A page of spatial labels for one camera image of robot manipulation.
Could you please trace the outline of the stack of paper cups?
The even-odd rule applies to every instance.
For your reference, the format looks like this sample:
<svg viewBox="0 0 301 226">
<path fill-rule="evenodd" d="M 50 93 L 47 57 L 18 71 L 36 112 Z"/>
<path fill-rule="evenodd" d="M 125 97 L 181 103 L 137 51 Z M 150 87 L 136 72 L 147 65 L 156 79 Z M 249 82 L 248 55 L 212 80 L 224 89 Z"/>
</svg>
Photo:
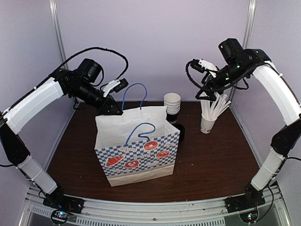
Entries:
<svg viewBox="0 0 301 226">
<path fill-rule="evenodd" d="M 164 106 L 166 106 L 166 120 L 175 124 L 181 106 L 181 96 L 176 93 L 167 93 L 164 95 Z"/>
</svg>

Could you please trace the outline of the blue checkered paper bag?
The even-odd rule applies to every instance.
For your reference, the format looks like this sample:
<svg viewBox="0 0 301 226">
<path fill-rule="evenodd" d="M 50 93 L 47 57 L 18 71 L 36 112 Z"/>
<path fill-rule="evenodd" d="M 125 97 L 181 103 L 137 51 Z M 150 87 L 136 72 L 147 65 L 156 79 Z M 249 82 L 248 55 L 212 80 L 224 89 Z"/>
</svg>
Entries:
<svg viewBox="0 0 301 226">
<path fill-rule="evenodd" d="M 122 111 L 95 117 L 95 153 L 110 186 L 172 175 L 180 130 L 167 121 L 166 107 Z"/>
</svg>

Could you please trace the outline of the stack of black lids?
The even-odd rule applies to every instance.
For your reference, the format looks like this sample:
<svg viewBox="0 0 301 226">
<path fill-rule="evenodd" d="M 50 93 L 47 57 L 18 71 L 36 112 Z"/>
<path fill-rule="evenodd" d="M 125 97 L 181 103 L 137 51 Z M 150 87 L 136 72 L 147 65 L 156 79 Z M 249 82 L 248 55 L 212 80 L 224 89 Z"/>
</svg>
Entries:
<svg viewBox="0 0 301 226">
<path fill-rule="evenodd" d="M 181 143 L 185 139 L 185 127 L 180 123 L 177 123 L 175 127 L 177 127 L 180 131 L 179 143 Z"/>
</svg>

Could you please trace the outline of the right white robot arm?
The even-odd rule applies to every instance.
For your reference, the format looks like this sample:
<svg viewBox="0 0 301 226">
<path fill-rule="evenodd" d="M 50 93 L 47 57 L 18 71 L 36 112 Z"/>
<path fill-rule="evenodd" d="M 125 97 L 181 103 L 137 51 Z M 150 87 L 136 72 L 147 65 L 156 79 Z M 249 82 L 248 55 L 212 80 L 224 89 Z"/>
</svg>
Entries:
<svg viewBox="0 0 301 226">
<path fill-rule="evenodd" d="M 260 193 L 280 170 L 301 136 L 301 104 L 263 50 L 244 49 L 234 38 L 220 43 L 219 50 L 227 63 L 222 69 L 204 59 L 194 59 L 187 65 L 206 74 L 200 84 L 195 84 L 199 88 L 196 99 L 215 101 L 216 93 L 222 94 L 240 80 L 254 76 L 271 96 L 285 122 L 285 126 L 273 136 L 265 162 L 241 197 L 241 204 L 250 208 L 258 202 Z"/>
</svg>

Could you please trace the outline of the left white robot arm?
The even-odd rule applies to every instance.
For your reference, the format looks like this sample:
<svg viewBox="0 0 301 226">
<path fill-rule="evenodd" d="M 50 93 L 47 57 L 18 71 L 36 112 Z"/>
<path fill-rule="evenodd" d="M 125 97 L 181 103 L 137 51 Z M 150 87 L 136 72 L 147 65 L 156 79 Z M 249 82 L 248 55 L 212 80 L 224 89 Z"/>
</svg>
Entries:
<svg viewBox="0 0 301 226">
<path fill-rule="evenodd" d="M 115 79 L 103 89 L 96 89 L 94 82 L 101 71 L 102 67 L 92 59 L 84 59 L 73 71 L 60 68 L 0 115 L 0 141 L 8 161 L 50 195 L 49 201 L 57 209 L 67 206 L 67 197 L 58 191 L 57 183 L 33 159 L 18 134 L 41 110 L 65 95 L 95 107 L 98 114 L 121 115 L 123 112 L 110 92 L 119 92 L 127 82 Z"/>
</svg>

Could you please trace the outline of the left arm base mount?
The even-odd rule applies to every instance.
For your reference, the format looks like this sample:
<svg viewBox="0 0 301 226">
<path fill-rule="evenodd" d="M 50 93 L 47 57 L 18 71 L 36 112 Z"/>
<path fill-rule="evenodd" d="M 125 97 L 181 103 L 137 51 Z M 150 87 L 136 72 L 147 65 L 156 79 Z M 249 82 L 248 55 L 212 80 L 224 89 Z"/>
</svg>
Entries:
<svg viewBox="0 0 301 226">
<path fill-rule="evenodd" d="M 65 195 L 61 187 L 56 188 L 51 194 L 43 194 L 45 196 L 43 205 L 45 206 L 68 213 L 80 214 L 82 212 L 85 201 L 81 198 Z"/>
</svg>

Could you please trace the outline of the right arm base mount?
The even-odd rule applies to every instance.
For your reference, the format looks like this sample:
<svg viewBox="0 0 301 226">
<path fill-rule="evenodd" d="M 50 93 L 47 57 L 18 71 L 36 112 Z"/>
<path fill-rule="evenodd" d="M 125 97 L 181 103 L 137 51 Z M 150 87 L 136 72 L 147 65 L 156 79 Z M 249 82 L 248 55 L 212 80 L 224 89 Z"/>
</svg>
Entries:
<svg viewBox="0 0 301 226">
<path fill-rule="evenodd" d="M 264 205 L 263 191 L 256 190 L 251 185 L 245 188 L 245 193 L 238 196 L 229 196 L 226 198 L 225 205 L 228 213 L 256 208 Z"/>
</svg>

